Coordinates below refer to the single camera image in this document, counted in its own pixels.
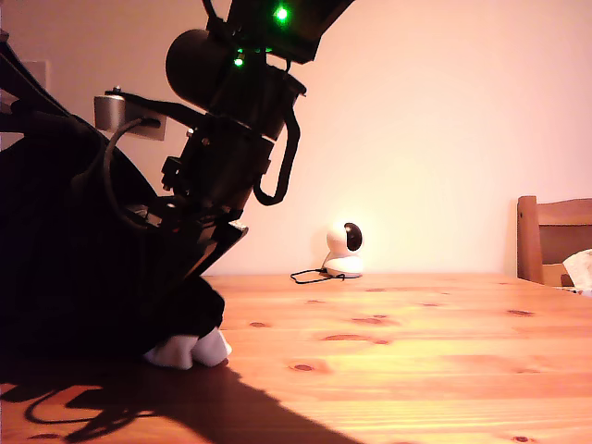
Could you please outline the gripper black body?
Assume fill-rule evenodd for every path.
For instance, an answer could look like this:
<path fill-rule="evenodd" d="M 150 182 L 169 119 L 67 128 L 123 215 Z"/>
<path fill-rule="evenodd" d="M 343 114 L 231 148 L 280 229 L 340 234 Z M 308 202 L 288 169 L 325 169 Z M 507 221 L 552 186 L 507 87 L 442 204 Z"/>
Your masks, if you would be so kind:
<path fill-rule="evenodd" d="M 183 240 L 211 240 L 218 227 L 241 217 L 252 191 L 260 190 L 272 140 L 226 118 L 207 117 L 192 131 L 179 156 L 162 166 L 172 193 L 125 208 L 125 221 Z"/>

